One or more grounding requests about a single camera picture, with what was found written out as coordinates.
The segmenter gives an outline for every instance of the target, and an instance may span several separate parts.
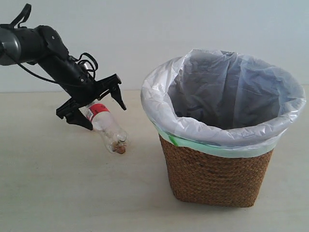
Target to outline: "wicker basket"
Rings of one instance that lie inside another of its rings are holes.
[[[251,207],[273,150],[254,158],[221,158],[177,147],[159,136],[174,196],[183,202]]]

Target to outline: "clear plastic bottle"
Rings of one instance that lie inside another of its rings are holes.
[[[85,116],[92,123],[93,129],[100,134],[109,152],[126,152],[127,132],[119,126],[104,104],[98,101],[90,103],[85,107]]]

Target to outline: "white trash bag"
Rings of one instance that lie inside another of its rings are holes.
[[[252,56],[192,50],[153,70],[141,103],[159,134],[220,157],[272,150],[306,104],[287,71]]]

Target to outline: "black robotic arm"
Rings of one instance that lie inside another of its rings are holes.
[[[61,119],[65,117],[69,124],[92,130],[92,124],[79,109],[108,94],[126,110],[119,88],[121,80],[117,74],[95,80],[98,63],[90,54],[83,53],[79,58],[71,56],[59,34],[50,26],[37,26],[34,29],[20,26],[27,21],[30,12],[31,5],[26,4],[10,24],[0,24],[0,65],[17,64],[42,80],[60,85],[71,98],[56,110],[56,115]],[[82,59],[83,56],[93,64]],[[53,80],[38,76],[23,63],[38,64]]]

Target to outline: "red bottle label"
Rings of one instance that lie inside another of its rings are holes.
[[[86,117],[90,122],[92,122],[92,119],[101,112],[109,112],[109,109],[106,108],[105,105],[101,103],[97,103],[92,105],[86,112]]]

